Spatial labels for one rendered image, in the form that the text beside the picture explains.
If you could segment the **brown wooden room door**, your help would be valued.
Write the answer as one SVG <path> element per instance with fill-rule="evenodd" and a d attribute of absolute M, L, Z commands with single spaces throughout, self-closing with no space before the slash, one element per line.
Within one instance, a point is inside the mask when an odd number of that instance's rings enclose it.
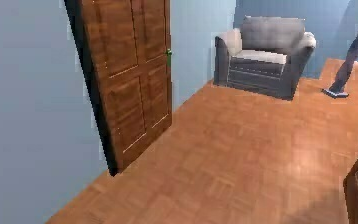
<path fill-rule="evenodd" d="M 63 1 L 114 176 L 172 124 L 170 0 Z"/>

